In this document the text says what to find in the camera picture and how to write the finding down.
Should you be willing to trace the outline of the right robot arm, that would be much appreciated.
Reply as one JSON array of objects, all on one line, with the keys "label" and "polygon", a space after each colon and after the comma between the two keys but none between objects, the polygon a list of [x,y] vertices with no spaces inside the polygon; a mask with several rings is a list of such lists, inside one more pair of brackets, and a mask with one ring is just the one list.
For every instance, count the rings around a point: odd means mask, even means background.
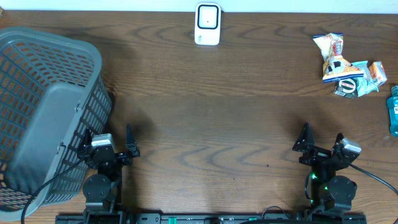
[{"label": "right robot arm", "polygon": [[361,146],[339,133],[330,150],[318,147],[310,125],[305,123],[292,150],[302,153],[299,163],[311,167],[305,193],[312,200],[312,213],[332,215],[350,211],[357,185],[336,172],[347,168],[360,155]]}]

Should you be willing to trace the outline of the blue mouthwash bottle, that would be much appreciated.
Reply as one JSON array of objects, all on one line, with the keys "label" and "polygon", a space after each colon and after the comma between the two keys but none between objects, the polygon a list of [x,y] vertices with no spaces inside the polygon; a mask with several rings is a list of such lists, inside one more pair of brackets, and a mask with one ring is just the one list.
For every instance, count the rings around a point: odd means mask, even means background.
[{"label": "blue mouthwash bottle", "polygon": [[391,97],[387,99],[387,108],[389,111],[389,119],[390,119],[390,133],[397,137],[398,135],[398,124],[397,124],[397,97],[398,97],[398,86],[395,85],[391,88]]}]

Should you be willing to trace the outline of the yellow snack bag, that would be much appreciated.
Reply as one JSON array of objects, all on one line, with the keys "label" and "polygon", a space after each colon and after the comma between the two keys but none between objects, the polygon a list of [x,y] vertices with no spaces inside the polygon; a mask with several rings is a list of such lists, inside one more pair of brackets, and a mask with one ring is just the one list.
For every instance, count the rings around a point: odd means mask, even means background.
[{"label": "yellow snack bag", "polygon": [[314,35],[313,41],[323,57],[323,83],[338,82],[347,78],[363,77],[364,72],[344,59],[343,33]]}]

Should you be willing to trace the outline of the teal tissue packet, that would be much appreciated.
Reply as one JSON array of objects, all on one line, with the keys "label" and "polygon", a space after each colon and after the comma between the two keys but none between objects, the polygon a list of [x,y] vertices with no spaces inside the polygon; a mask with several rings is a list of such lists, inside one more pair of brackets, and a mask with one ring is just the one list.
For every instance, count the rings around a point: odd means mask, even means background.
[{"label": "teal tissue packet", "polygon": [[379,88],[377,87],[377,85],[375,85],[375,83],[371,80],[371,76],[370,76],[370,71],[367,67],[368,61],[360,61],[360,62],[353,62],[352,65],[354,65],[355,67],[358,67],[362,72],[363,72],[363,76],[362,77],[358,77],[356,78],[356,82],[357,82],[357,94],[358,97],[367,95],[368,93],[372,92],[372,91],[379,91]]}]

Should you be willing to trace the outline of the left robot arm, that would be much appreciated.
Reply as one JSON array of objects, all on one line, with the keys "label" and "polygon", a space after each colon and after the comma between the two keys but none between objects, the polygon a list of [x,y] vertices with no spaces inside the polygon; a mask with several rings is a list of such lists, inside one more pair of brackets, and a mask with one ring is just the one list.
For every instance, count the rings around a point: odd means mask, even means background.
[{"label": "left robot arm", "polygon": [[126,126],[126,151],[115,152],[111,134],[92,136],[89,129],[80,143],[77,156],[97,173],[89,176],[83,184],[86,198],[83,211],[84,223],[135,223],[134,215],[122,205],[122,168],[132,164],[132,159],[141,155],[132,135],[131,126]]}]

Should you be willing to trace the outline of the small orange box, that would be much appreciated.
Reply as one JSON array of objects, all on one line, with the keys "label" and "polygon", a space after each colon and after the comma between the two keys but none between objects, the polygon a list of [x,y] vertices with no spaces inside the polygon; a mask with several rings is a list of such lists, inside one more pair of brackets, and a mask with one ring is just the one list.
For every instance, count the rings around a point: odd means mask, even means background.
[{"label": "small orange box", "polygon": [[387,81],[386,73],[384,71],[384,67],[382,62],[373,62],[369,67],[371,81],[376,86],[381,86]]}]

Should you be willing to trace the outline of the small green box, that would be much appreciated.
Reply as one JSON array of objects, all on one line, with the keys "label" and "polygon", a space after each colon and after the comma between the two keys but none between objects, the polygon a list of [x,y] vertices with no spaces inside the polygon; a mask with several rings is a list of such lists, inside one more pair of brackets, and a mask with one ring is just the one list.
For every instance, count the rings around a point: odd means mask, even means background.
[{"label": "small green box", "polygon": [[346,98],[356,98],[357,97],[357,83],[355,79],[347,78],[340,80],[334,89],[334,94],[338,96],[343,96]]}]

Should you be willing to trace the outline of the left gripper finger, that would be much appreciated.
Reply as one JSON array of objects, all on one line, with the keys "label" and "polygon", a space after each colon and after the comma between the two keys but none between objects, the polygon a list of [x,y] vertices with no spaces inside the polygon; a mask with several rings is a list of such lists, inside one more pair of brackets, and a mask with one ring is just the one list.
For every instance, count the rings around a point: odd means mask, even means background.
[{"label": "left gripper finger", "polygon": [[138,154],[138,146],[129,124],[126,125],[126,147],[131,154]]},{"label": "left gripper finger", "polygon": [[83,139],[79,145],[79,151],[87,151],[91,147],[92,137],[89,128],[85,129]]}]

